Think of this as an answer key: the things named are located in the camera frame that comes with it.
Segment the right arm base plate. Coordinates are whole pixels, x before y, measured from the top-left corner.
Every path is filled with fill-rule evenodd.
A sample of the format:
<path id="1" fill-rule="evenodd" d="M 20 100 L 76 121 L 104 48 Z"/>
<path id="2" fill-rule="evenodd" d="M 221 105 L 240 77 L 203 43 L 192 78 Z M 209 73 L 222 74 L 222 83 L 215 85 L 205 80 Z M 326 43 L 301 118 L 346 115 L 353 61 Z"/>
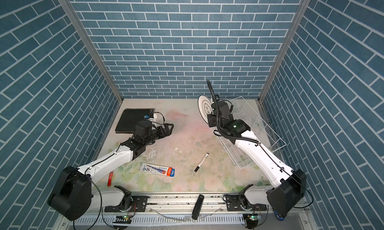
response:
<path id="1" fill-rule="evenodd" d="M 240 211 L 266 211 L 268 200 L 262 194 L 225 194 L 222 196 L 223 201 L 229 212 Z"/>

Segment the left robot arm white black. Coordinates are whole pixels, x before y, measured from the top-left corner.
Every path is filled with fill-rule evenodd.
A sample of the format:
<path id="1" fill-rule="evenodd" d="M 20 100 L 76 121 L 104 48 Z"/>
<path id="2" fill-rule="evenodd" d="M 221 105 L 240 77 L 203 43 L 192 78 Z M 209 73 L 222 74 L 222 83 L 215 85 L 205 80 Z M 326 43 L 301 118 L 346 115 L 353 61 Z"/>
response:
<path id="1" fill-rule="evenodd" d="M 84 213 L 103 207 L 114 207 L 120 212 L 133 207 L 132 193 L 122 186 L 113 190 L 92 192 L 92 187 L 116 168 L 138 158 L 149 145 L 172 134 L 174 125 L 156 126 L 151 121 L 136 124 L 134 134 L 111 153 L 78 168 L 63 169 L 48 197 L 48 205 L 70 221 Z"/>

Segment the dark plate orange rim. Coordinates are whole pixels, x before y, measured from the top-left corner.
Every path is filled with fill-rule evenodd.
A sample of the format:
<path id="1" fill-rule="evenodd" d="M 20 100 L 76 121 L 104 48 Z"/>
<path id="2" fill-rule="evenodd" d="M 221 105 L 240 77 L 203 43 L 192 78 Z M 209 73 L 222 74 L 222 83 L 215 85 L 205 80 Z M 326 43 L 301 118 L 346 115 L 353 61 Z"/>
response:
<path id="1" fill-rule="evenodd" d="M 144 121 L 146 116 L 155 112 L 154 108 L 126 108 L 116 126 L 117 134 L 133 134 L 138 122 Z"/>

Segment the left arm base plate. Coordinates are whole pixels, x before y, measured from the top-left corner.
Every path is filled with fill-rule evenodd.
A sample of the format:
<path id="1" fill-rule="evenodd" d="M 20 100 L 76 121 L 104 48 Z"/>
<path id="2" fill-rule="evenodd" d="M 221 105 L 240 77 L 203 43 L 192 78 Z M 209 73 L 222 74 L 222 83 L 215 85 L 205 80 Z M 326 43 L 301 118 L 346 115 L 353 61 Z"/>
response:
<path id="1" fill-rule="evenodd" d="M 131 196 L 129 199 L 128 208 L 126 210 L 123 209 L 125 207 L 124 204 L 120 204 L 118 206 L 108 206 L 104 208 L 104 212 L 106 213 L 133 213 L 133 212 L 139 212 L 143 213 L 146 210 L 147 203 L 148 203 L 148 196 Z"/>

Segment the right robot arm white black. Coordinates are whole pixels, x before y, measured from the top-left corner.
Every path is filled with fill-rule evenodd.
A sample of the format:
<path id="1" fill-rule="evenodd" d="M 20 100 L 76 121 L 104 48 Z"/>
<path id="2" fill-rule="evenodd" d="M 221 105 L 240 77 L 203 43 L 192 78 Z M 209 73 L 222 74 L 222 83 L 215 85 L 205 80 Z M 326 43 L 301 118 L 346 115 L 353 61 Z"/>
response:
<path id="1" fill-rule="evenodd" d="M 266 175 L 269 186 L 246 186 L 239 193 L 241 206 L 248 210 L 253 205 L 270 205 L 278 220 L 282 221 L 288 212 L 297 206 L 305 196 L 307 176 L 302 170 L 293 170 L 278 159 L 261 141 L 251 128 L 250 120 L 234 119 L 232 107 L 224 100 L 217 103 L 204 98 L 199 101 L 199 111 L 209 127 L 216 127 L 225 143 L 233 149 L 243 151 Z"/>

